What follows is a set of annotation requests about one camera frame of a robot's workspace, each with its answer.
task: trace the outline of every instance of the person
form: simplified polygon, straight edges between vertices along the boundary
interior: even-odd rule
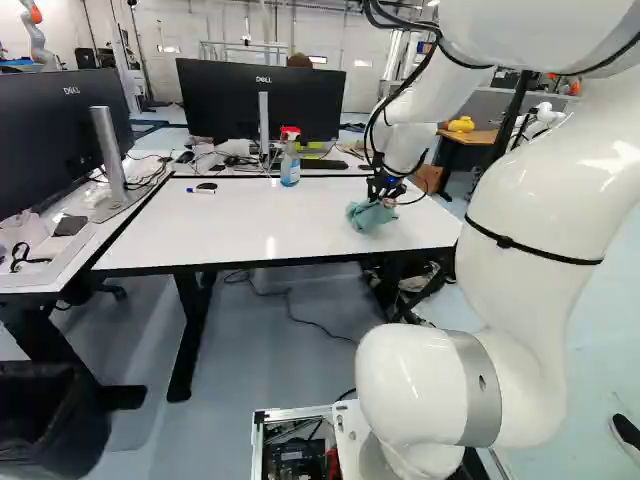
[[[294,53],[287,58],[287,67],[313,68],[313,62],[304,53]]]

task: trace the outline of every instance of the orange robot part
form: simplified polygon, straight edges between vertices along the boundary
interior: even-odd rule
[[[36,7],[35,5],[31,7],[31,21],[36,24],[42,23],[42,14],[40,13],[38,7]]]

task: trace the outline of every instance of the trash bin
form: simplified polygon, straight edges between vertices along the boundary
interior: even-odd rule
[[[78,479],[111,431],[98,385],[70,364],[0,362],[0,474]]]

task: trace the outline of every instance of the computer mouse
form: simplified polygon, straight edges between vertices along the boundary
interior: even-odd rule
[[[176,159],[176,163],[191,163],[193,157],[195,156],[195,153],[193,153],[191,150],[187,150],[180,154],[180,156]]]

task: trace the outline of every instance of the robotic arm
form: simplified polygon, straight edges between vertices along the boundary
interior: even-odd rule
[[[630,68],[639,20],[637,0],[447,0],[439,51],[387,105],[386,123],[372,118],[383,150],[399,143],[398,125],[454,114],[481,81],[474,66],[602,77],[570,118],[497,161],[475,191],[456,274],[485,327],[389,324],[358,347],[362,412],[403,480],[447,477],[464,446],[538,445],[565,418],[568,317],[640,200],[640,140],[626,128],[640,112],[640,67]],[[394,155],[384,165],[412,168]]]
[[[542,102],[533,107],[527,114],[520,115],[511,132],[508,149],[530,142],[553,127],[560,125],[567,116],[562,112],[554,112],[553,105]]]
[[[42,63],[42,72],[57,70],[56,57],[49,50],[44,48],[46,39],[44,33],[36,27],[42,23],[42,13],[34,0],[20,0],[26,10],[20,15],[22,23],[29,33],[31,39],[31,58],[34,62]]]

